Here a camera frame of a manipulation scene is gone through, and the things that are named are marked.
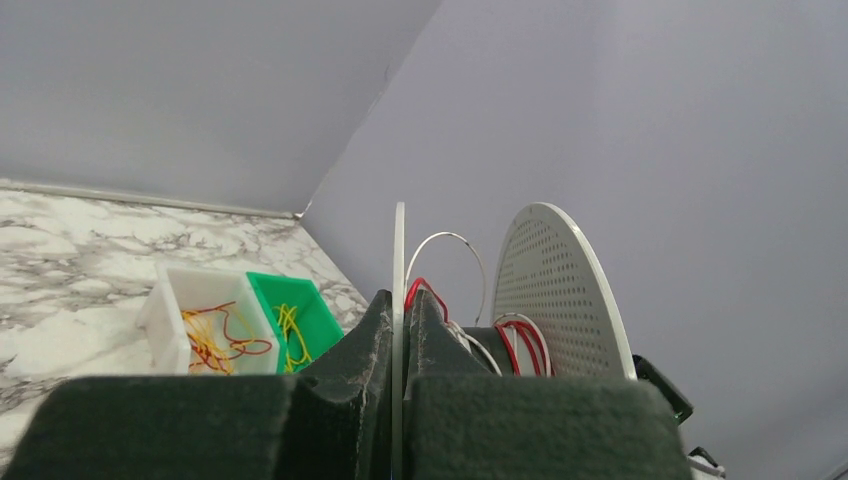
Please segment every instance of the perforated white disc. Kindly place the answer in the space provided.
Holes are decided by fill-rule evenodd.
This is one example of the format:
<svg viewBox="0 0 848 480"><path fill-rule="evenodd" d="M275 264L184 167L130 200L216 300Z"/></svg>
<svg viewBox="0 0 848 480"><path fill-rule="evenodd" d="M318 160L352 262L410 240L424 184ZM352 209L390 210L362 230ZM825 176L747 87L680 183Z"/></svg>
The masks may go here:
<svg viewBox="0 0 848 480"><path fill-rule="evenodd" d="M516 215L501 247L494 318L530 317L557 375L636 380L615 299L585 235L565 212L534 203Z"/></svg>

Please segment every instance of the baseboard trim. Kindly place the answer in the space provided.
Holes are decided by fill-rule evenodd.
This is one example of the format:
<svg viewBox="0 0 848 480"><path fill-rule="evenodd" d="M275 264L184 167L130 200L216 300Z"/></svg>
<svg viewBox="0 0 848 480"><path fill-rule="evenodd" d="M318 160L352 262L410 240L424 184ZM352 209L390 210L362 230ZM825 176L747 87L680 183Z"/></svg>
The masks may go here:
<svg viewBox="0 0 848 480"><path fill-rule="evenodd" d="M172 200L169 198L137 195L133 193L108 192L103 190L92 190L88 188L60 187L56 185L43 185L37 183L15 182L6 178L0 178L0 189L17 190L23 192L43 193L62 197L87 198L92 200L107 200L111 202L139 203L156 207L183 208L186 210L202 210L206 212L229 213L233 215L249 215L257 217L299 219L300 215L290 212L275 212L254 208L231 207L226 205L212 205L200 202L188 202L183 200Z"/></svg>

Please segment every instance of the red wire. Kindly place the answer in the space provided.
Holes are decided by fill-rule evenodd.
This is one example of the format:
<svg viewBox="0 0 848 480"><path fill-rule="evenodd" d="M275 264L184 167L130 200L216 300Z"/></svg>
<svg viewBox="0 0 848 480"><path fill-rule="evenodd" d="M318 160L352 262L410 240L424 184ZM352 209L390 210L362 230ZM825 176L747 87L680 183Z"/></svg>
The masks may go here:
<svg viewBox="0 0 848 480"><path fill-rule="evenodd" d="M195 314L201 314L201 313L210 313L210 312L217 311L217 312L221 312L221 313L224 314L224 322L223 322L224 324L223 324L223 328L222 328L224 337L230 342L230 348L235 350L236 352L238 352L235 355L228 357L226 360L228 360L228 361L235 360L235 359L241 357L242 355L262 355L262 354L270 351L271 348L272 348L271 342L269 342L267 340L262 340L262 339L253 339L251 344L253 344L253 343L263 343L263 344L265 344L265 348L263 350L258 351L258 352L248 352L247 346L244 345L244 343L248 342L247 340L239 340L239 339L233 338L229 335L229 333L227 333L227 326L229 324L230 312L227 311L225 308L230 306L230 305L234 305L235 303L236 302L227 302L227 303L218 305L217 307L205 308L205 309L202 309L202 310L194 310L194 312L195 312ZM224 360L224 358L213 356L208 348L202 349L199 346L197 346L196 344L194 344L193 341L192 341L191 349L202 360L202 363L206 364L207 367L211 368L212 370L223 370L223 365L221 364L221 362ZM211 363L209 363L209 361L212 360L212 359L214 359L215 363L218 364L217 367L215 365L212 365ZM191 364L191 366L196 366L196 365L199 365L199 364L200 364L200 362L194 362L194 363Z"/></svg>
<svg viewBox="0 0 848 480"><path fill-rule="evenodd" d="M506 333L503 331L504 327L501 325L495 325L495 330L501 335L501 340L504 342L504 347L506 347L506 352L509 354L509 361L512 363L512 374L521 374L521 369L518 367L518 358L515 356L515 350L512 348L512 344L509 343L509 339L506 338Z"/></svg>
<svg viewBox="0 0 848 480"><path fill-rule="evenodd" d="M254 338L253 342L251 342L251 343L264 343L266 345L265 349L260 350L258 352L248 352L247 347L243 344L247 343L249 340L238 340L236 338L231 337L230 334L227 333L227 324L230 320L230 312L228 312L226 310L219 310L219 311L224 313L224 325L222 327L222 330L224 332L224 338L229 340L230 348L239 352L237 355L230 357L230 360L235 360L236 358L238 358L242 355L262 355L263 353L267 353L269 350L271 350L271 346L272 346L271 342L269 342L267 340Z"/></svg>
<svg viewBox="0 0 848 480"><path fill-rule="evenodd" d="M524 340L524 344L527 345L527 348L530 349L530 359L533 360L533 370L536 372L537 376L542 375L541 369L539 369L539 360L536 358L536 350L530 345L530 337L527 336L527 333L522 328L518 328L519 326L524 326L523 324L516 324L516 322L504 322L504 327L512 327L521 335L521 338Z"/></svg>
<svg viewBox="0 0 848 480"><path fill-rule="evenodd" d="M433 287L427 283L427 280L424 280L422 277L418 277L412 282L412 286L409 287L409 291L406 292L406 301L403 302L403 311L406 312L410 308L412 308L412 301L415 300L415 294L418 293L418 290L424 286L430 293L436 297L436 301L439 302L439 305L442 307L442 310L445 312L445 323L448 323L448 306L445 305L445 302L442 301L442 298L433 290Z"/></svg>
<svg viewBox="0 0 848 480"><path fill-rule="evenodd" d="M541 353L541 356L542 356L542 365L545 365L547 363L548 357L547 357L547 355L545 355L545 350L542 348L542 339L539 337L539 334L536 333L536 329L531 327L530 324L528 324L526 322L522 322L520 320L510 320L508 322L504 322L503 325L504 326L513 326L513 327L517 325L517 326L520 326L524 329L527 329L527 331L530 332L530 335L533 336L533 339L536 340L536 346L538 347L539 352ZM527 343L527 348L530 348L530 351L533 352L533 364L535 365L536 364L536 355L535 355L536 350L533 349L532 347L530 347L529 339L526 338L525 335L522 334L522 337L524 338L524 343Z"/></svg>

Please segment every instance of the cable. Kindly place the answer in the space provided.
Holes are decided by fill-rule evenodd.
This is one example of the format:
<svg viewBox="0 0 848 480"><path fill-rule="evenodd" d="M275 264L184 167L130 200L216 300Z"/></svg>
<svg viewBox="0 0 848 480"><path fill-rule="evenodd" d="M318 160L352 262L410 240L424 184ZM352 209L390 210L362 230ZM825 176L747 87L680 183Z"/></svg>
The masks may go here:
<svg viewBox="0 0 848 480"><path fill-rule="evenodd" d="M506 347L506 353L509 354L509 361L512 363L512 372L515 375L521 375L521 368L518 366L518 358L515 356L515 349L512 347L515 343L509 343L509 340L506 338L506 333L504 333L504 327L502 325L495 325L495 330L497 330L498 334L501 336L501 340L504 342L504 347Z"/></svg>
<svg viewBox="0 0 848 480"><path fill-rule="evenodd" d="M227 310L228 307L232 307L235 303L236 302L228 302L212 308L183 310L181 312L183 321L185 321L186 325L191 329L191 331L186 331L186 336L189 338L191 350L199 358L199 361L189 364L190 372L198 373L196 370L193 371L192 369L205 365L213 372L223 372L224 375L232 375L235 372L235 368L232 363L233 360L241 357L242 355L262 355L271 350L271 342L256 338L256 334L253 332L250 324L244 319L238 310L233 310L232 312ZM215 340L215 332L213 332L211 326L213 320L210 319L206 322L201 322L199 320L201 316L213 313L222 313L224 315L221 333L229 342L228 351L219 347ZM250 335L250 338L237 339L230 336L228 330L231 314L239 320L239 323L241 323L244 330L246 330ZM255 352L248 351L249 346L257 343L264 344L264 348Z"/></svg>
<svg viewBox="0 0 848 480"><path fill-rule="evenodd" d="M459 326L459 324L448 319L448 306L445 305L445 302L442 300L442 297L440 297L439 294L436 293L435 290L433 290L433 287L431 287L427 280L424 280L423 277L416 278L415 281L412 283L412 286L409 288L409 291L406 292L406 299L403 303L404 312L412 308L412 302L415 300L415 294L418 293L418 290L420 290L421 287L424 287L430 293L432 293L434 297L436 297L436 301L439 303L439 306L442 307L442 311L444 312L443 316L445 324L447 325L448 332L450 332L453 337L460 343L460 345L462 345L466 350L468 350L469 353L471 352L471 345L477 347L477 350L483 355L486 361L489 362L489 365L492 367L492 370L494 370L495 373L497 373L499 376L503 376L501 368L498 366L498 362L495 361L495 358L492 357L492 354L489 352L489 350L485 346L483 346L483 344L478 342L476 338L466 334L462 327Z"/></svg>
<svg viewBox="0 0 848 480"><path fill-rule="evenodd" d="M495 357L489 353L489 350L483 346L482 343L477 341L476 338L472 337L465 333L465 331L460 327L456 322L448 322L448 331L456 338L456 340L465 347L466 350L471 352L471 345L477 347L477 351L479 351L483 357L489 362L489 365L492 367L492 370L495 371L498 376L503 376L503 372L501 372L501 367L498 366L498 362L495 361Z"/></svg>
<svg viewBox="0 0 848 480"><path fill-rule="evenodd" d="M521 339L524 340L524 345L527 346L527 349L530 350L530 360L533 361L533 372L536 373L536 376L542 375L542 369L539 368L539 359L536 358L536 349L533 348L533 343L530 341L530 337L527 336L527 332L524 331L524 324L520 324L517 322L504 322L504 327L512 327L518 332L518 335L521 336Z"/></svg>
<svg viewBox="0 0 848 480"><path fill-rule="evenodd" d="M503 320L507 317L518 317L522 321L511 320L511 321L508 321L508 322L503 322L504 326L507 326L507 325L518 326L518 325L522 325L522 323L526 323L527 325L530 326L530 328L532 329L531 334L533 335L536 342L538 342L538 345L541 347L541 350L542 350L541 354L542 354L542 362L545 364L545 375L547 375L549 377L553 376L553 369L551 368L551 355L550 355L550 350L548 350L548 343L545 341L545 336L542 334L542 331L539 330L539 326L536 325L536 322L534 322L533 320L530 320L530 318L527 317L527 315L524 315L524 314L521 314L521 313L515 313L515 312L508 312L508 313L504 313L503 315L500 315L498 318L496 318L495 321L492 322L492 325L499 325L501 320Z"/></svg>
<svg viewBox="0 0 848 480"><path fill-rule="evenodd" d="M433 291L433 287L431 287L430 284L427 283L427 280L424 280L424 278L422 277L416 278L415 281L412 282L412 286L409 287L409 291L406 292L406 300L403 302L403 311L406 312L407 310L412 308L412 302L415 300L415 294L418 293L418 290L421 287L426 288L428 291L430 291L430 293L433 294L434 297L436 297L436 301L439 302L439 305L442 307L442 311L444 311L445 322L447 322L448 306L445 305L444 301L442 301L442 297L438 296L436 292Z"/></svg>
<svg viewBox="0 0 848 480"><path fill-rule="evenodd" d="M286 345L288 345L291 331L294 331L294 334L300 342L300 351L302 352L300 360L294 360L291 357L289 350L286 349L286 366L283 371L286 373L292 373L294 372L294 367L312 363L312 356L309 355L309 350L306 349L306 340L304 340L303 334L300 333L300 328L298 328L297 323L295 322L294 314L297 311L297 307L289 307L288 305L283 304L279 307L273 308L280 311L280 316L277 318L277 325L282 329Z"/></svg>
<svg viewBox="0 0 848 480"><path fill-rule="evenodd" d="M427 245L430 240L438 237L454 237L462 240L466 247L471 250L471 253L474 254L474 257L477 259L477 264L480 266L480 275L483 277L483 295L480 299L480 309L477 311L477 318L474 319L474 326L476 327L478 323L480 323L480 317L483 316L483 308L486 306L486 269L483 268L483 260L480 258L480 254L477 253L477 249L475 249L464 237L457 233L453 232L439 232L430 235L425 238L423 242L418 245L418 248L415 249L415 253L412 254L412 258L409 260L409 266L406 268L406 275L404 275L404 285L409 284L409 275L412 273L412 266L415 265L415 259L418 258L418 254L421 253L421 249Z"/></svg>

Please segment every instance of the yellow wire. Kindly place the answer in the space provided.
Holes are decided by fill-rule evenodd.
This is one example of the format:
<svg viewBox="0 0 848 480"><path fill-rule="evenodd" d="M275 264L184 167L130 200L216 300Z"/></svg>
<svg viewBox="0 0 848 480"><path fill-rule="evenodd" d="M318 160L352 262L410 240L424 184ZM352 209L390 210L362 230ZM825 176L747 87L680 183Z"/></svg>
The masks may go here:
<svg viewBox="0 0 848 480"><path fill-rule="evenodd" d="M294 371L295 366L312 362L312 356L309 355L309 350L306 348L306 341L303 339L303 334L300 333L300 328L298 328L297 322L295 321L295 312L297 312L297 307L289 307L288 305L283 304L279 307L274 307L274 310L280 311L280 316L277 318L277 325L282 330L286 344L288 344L289 336L293 330L294 334L297 335L301 351L303 352L300 360L295 360L291 357L289 351L286 350L286 366L283 371L291 373Z"/></svg>
<svg viewBox="0 0 848 480"><path fill-rule="evenodd" d="M239 340L235 344L239 345L241 347L247 347L249 345L256 343L256 340L257 340L256 334L253 333L253 329L250 328L250 324L247 322L247 320L244 319L244 317L241 316L241 313L239 313L238 310L232 310L230 313L233 314L233 316L235 316L238 319L239 323L241 323L241 326L244 327L244 329L247 330L248 335L250 335L250 339Z"/></svg>
<svg viewBox="0 0 848 480"><path fill-rule="evenodd" d="M200 325L198 325L195 323L195 321L199 322L197 316L199 315L189 314L183 317L186 320L186 323L188 323L189 326L191 326L194 330L194 334L190 335L189 338L194 340L195 344L199 349L205 349L208 353L211 354L210 357L214 359L214 363L217 364L218 367L220 367L220 370L223 371L224 374L232 374L232 362L230 361L227 352L224 351L221 347L219 347L217 342L215 341L215 337L211 331L211 326L209 325L209 323L211 322L200 322ZM203 362L201 367L202 366L208 367L208 365L206 365L206 362ZM212 370L216 371L218 370L218 368L213 367Z"/></svg>

